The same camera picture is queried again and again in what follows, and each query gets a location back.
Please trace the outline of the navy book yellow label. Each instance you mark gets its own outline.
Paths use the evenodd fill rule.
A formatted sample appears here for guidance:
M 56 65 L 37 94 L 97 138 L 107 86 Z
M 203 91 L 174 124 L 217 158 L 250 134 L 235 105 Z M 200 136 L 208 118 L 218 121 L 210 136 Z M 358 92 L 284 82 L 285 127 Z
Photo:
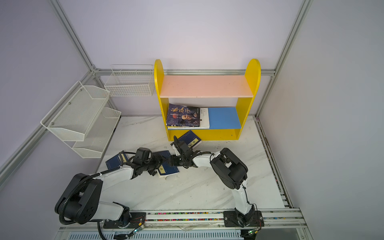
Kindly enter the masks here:
M 158 176 L 160 178 L 166 179 L 167 177 L 176 175 L 180 172 L 178 167 L 170 165 L 171 154 L 169 151 L 155 152 L 154 156 L 161 157 L 163 160 L 162 164 L 158 168 Z

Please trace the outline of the navy bagua book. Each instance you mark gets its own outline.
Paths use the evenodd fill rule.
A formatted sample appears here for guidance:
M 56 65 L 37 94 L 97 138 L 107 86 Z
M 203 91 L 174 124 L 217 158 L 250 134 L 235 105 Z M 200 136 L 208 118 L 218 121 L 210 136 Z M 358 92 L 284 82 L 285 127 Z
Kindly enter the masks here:
M 202 140 L 191 130 L 178 138 L 178 141 L 179 143 L 184 142 L 181 144 L 182 149 L 186 149 L 186 146 L 188 146 L 188 148 L 196 147 L 202 142 Z

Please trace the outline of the purple illustrated book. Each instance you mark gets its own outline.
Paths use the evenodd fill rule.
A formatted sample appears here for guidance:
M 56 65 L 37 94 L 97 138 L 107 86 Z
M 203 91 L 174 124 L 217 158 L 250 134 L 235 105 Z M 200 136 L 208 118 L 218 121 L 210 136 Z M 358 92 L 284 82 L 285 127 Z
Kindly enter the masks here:
M 199 127 L 200 108 L 169 104 L 166 124 L 168 127 Z

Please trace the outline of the white book brown bars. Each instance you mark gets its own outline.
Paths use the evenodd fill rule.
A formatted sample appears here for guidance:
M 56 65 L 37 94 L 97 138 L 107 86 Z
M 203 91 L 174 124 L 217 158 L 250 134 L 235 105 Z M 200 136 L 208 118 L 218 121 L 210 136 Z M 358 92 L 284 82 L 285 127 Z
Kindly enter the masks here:
M 170 130 L 209 129 L 210 128 L 209 109 L 200 108 L 200 126 L 199 127 L 168 127 L 167 126 L 167 128 Z

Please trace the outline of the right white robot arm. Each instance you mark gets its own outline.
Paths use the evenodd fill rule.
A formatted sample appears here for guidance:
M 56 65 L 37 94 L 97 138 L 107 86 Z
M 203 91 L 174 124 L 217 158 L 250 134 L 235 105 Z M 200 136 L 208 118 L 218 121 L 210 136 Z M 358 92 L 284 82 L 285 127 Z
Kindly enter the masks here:
M 194 151 L 185 142 L 174 137 L 175 155 L 170 157 L 170 165 L 188 168 L 211 168 L 224 185 L 231 189 L 235 200 L 235 224 L 247 227 L 257 216 L 257 207 L 251 204 L 247 195 L 248 167 L 230 149 L 219 152 Z

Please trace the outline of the navy book under left arm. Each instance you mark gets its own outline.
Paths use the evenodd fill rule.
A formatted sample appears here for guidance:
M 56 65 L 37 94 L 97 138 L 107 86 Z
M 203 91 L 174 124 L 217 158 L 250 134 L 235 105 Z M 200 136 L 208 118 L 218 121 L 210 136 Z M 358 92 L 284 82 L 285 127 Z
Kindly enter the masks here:
M 129 160 L 129 154 L 130 154 L 129 152 L 122 151 L 117 155 L 115 155 L 114 157 L 112 157 L 111 159 L 107 160 L 106 161 L 107 169 L 112 170 L 126 164 Z

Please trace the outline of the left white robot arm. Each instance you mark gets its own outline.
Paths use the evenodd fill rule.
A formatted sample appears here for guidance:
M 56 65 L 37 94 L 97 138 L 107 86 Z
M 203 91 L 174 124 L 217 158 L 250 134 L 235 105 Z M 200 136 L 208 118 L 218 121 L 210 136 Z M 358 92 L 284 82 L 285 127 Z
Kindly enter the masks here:
M 121 151 L 107 161 L 108 169 L 93 175 L 76 174 L 55 206 L 63 225 L 115 221 L 120 228 L 132 221 L 130 208 L 117 203 L 101 201 L 102 193 L 118 183 L 132 180 L 144 172 L 157 174 L 167 158 L 147 148 L 136 152 Z

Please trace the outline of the yellow pink blue bookshelf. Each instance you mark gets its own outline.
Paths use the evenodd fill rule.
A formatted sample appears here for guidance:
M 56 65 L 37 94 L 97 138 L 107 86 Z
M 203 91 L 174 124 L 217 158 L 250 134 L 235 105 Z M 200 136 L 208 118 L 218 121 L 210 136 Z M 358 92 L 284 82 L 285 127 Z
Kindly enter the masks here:
M 261 83 L 261 64 L 252 59 L 243 75 L 166 75 L 161 60 L 154 81 L 163 121 L 170 104 L 209 109 L 209 129 L 193 132 L 204 141 L 238 140 Z

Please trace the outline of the white mesh two-tier rack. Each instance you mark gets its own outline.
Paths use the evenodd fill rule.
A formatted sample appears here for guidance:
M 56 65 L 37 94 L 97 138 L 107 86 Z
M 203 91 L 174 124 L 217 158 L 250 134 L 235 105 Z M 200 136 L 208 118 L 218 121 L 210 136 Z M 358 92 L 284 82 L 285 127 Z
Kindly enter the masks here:
M 110 91 L 75 83 L 41 125 L 83 159 L 102 158 L 121 112 L 109 108 Z

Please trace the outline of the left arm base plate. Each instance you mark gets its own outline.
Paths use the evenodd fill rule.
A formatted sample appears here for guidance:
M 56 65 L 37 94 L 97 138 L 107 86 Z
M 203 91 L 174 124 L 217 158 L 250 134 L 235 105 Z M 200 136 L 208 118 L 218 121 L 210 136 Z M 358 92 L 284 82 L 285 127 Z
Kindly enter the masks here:
M 136 229 L 139 225 L 144 225 L 146 221 L 147 213 L 145 212 L 130 212 L 124 214 L 119 220 L 105 221 L 104 229 Z

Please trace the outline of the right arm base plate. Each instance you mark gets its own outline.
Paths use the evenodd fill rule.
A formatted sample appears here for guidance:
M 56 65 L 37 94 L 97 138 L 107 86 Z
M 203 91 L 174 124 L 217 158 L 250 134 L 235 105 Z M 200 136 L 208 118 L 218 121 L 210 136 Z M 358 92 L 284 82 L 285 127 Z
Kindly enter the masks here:
M 246 215 L 243 215 L 237 210 L 224 211 L 225 227 L 264 227 L 264 218 L 261 211 L 250 210 Z

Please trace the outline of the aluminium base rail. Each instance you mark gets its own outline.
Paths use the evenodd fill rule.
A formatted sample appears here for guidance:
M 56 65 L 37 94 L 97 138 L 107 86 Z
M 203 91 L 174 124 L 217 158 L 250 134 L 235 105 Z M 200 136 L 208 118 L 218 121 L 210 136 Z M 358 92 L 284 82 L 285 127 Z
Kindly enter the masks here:
M 125 227 L 103 220 L 61 226 L 57 240 L 311 240 L 299 209 L 264 209 L 247 226 L 230 210 L 132 211 Z

